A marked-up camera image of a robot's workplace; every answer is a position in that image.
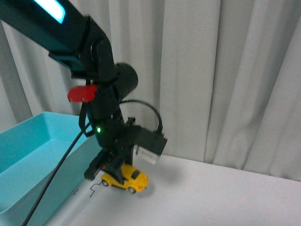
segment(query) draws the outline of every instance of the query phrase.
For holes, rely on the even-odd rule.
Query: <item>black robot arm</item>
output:
[[[119,104],[136,88],[138,77],[131,66],[114,64],[110,41],[91,17],[68,0],[1,0],[0,19],[47,49],[51,58],[70,68],[72,78],[86,80],[86,86],[68,94],[69,101],[82,102],[81,129],[87,115],[92,131],[85,134],[95,134],[103,148],[85,178],[94,179],[103,170],[123,184],[120,167],[132,164],[137,143],[162,154],[167,142],[162,133],[134,126],[135,119],[124,122]]]

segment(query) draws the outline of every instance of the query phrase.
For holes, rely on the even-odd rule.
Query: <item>yellow toy car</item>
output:
[[[121,167],[122,176],[125,178],[124,184],[120,184],[109,174],[104,173],[101,177],[104,186],[116,186],[128,190],[134,194],[143,191],[148,185],[147,175],[132,165],[123,164]]]

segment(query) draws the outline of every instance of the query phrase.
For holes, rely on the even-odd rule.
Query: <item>light blue plastic bin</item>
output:
[[[52,170],[80,132],[78,116],[45,112],[0,134],[0,226],[20,226]],[[29,226],[41,226],[84,178],[99,153],[82,136],[51,182]]]

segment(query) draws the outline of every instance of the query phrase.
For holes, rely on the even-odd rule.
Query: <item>small wire piece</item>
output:
[[[92,194],[90,195],[90,198],[92,197],[92,195],[93,195],[94,192],[95,192],[95,190],[92,189],[93,186],[94,186],[94,185],[101,185],[101,184],[102,184],[102,181],[101,181],[99,184],[93,184],[93,185],[90,187],[90,190],[93,191]]]

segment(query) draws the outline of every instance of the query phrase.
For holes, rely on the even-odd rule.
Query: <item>black wire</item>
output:
[[[59,168],[61,167],[62,163],[65,161],[65,159],[67,158],[68,154],[70,153],[70,151],[72,150],[72,148],[74,147],[74,145],[76,144],[76,142],[79,140],[79,138],[81,137],[81,135],[83,135],[84,131],[81,131],[76,138],[73,140],[73,142],[71,143],[70,147],[67,149],[67,151],[65,152],[65,154],[63,155],[63,157],[61,158],[61,160],[59,161],[58,165],[56,166],[56,168],[53,170],[52,174],[50,175],[48,181],[46,182],[46,184],[44,185],[40,195],[38,196],[35,204],[33,205],[32,209],[30,210],[30,212],[28,213],[25,221],[23,222],[22,226],[26,226],[29,222],[29,220],[31,219],[33,213],[35,212],[36,208],[38,207],[38,204],[41,202],[41,199],[43,198],[47,188],[49,187],[52,179],[54,178],[54,176],[56,175],[57,171],[59,170]]]
[[[159,120],[159,125],[158,125],[158,129],[157,129],[156,133],[162,134],[162,130],[163,130],[162,119],[161,119],[160,113],[157,111],[157,109],[145,101],[135,100],[135,99],[124,100],[124,101],[121,101],[119,104],[130,103],[130,102],[137,102],[137,103],[140,103],[140,104],[150,107],[155,112],[155,114]]]

